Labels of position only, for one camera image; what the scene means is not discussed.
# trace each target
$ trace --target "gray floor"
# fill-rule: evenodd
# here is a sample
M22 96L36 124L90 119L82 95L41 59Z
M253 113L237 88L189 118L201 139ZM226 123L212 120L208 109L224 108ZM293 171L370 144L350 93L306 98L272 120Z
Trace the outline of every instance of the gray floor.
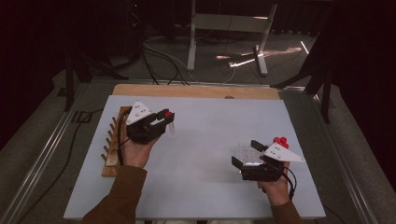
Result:
M189 38L178 36L170 41L163 37L151 36L146 41L146 48L152 48L169 54L175 60L182 76L194 85L249 85L261 86L276 84L299 71L306 57L301 44L307 49L312 47L315 38L309 35L270 35L265 46L266 62L269 75L259 75L255 62L246 63L235 69L230 69L229 62L240 63L253 59L252 48L260 40L259 35L227 34L233 38L245 37L241 41L232 41L223 37L221 44L203 45L198 40L195 70L189 73L185 69L187 64ZM219 60L217 56L230 57ZM113 57L114 63L124 59ZM148 61L154 71L161 77L161 83L171 78L176 70L172 64L148 55ZM141 62L120 72L129 77L127 81L117 81L110 77L96 74L91 84L79 84L77 87L77 103L71 111L95 111L103 108L106 98L118 83L146 83L151 84L148 69ZM389 182L381 172L371 149L368 147L358 125L349 113L342 97L335 86L332 86L330 124L325 124L318 114L318 100L316 96L302 92L309 78L293 84L293 87L280 92L281 98L290 113L300 144L304 150L318 193L326 209L327 216L317 220L317 223L396 223L396 195ZM0 214L6 212L18 191L22 180L48 142L60 120L67 120L59 141L53 144L53 153L46 169L36 183L31 197L26 202L22 214L26 214L45 190L50 186L66 163L73 135L78 124L66 119L64 113L65 99L57 96L57 92L64 87L64 72L54 78L55 90L44 100L37 111L18 130L15 136L0 152ZM71 160L62 176L50 191L29 210L22 223L77 223L63 219L64 209L78 177L79 169L91 143L100 112L92 116L90 123L79 126ZM166 223L189 223L191 221L167 221ZM219 220L216 223L273 223L272 220Z

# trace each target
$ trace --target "brown sleeve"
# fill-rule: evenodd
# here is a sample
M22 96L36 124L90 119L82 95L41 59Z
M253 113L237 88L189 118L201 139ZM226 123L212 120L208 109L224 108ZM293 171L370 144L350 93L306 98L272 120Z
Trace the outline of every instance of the brown sleeve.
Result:
M271 206L271 210L276 224L304 223L292 201L279 206Z
M121 166L110 193L82 219L82 223L134 223L147 171Z

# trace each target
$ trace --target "forearm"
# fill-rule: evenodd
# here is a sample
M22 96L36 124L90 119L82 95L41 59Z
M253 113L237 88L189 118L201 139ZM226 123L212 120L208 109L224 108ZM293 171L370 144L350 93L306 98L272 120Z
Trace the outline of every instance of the forearm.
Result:
M147 171L121 166L109 194L82 219L82 223L134 223L135 210Z
M282 205L271 206L276 224L303 224L303 220L297 212L292 201Z

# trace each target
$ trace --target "white tabletop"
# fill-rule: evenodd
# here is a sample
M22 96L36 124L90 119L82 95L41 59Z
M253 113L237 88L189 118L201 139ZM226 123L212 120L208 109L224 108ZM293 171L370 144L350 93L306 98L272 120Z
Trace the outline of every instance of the white tabletop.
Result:
M271 217L266 196L242 180L231 164L239 144L265 145L288 138L290 150L304 156L281 100L109 96L64 218L81 219L108 193L114 181L102 177L101 154L120 106L141 101L154 112L169 108L176 135L169 130L151 150L137 219L258 219ZM307 163L292 162L298 181L293 202L303 218L325 217Z

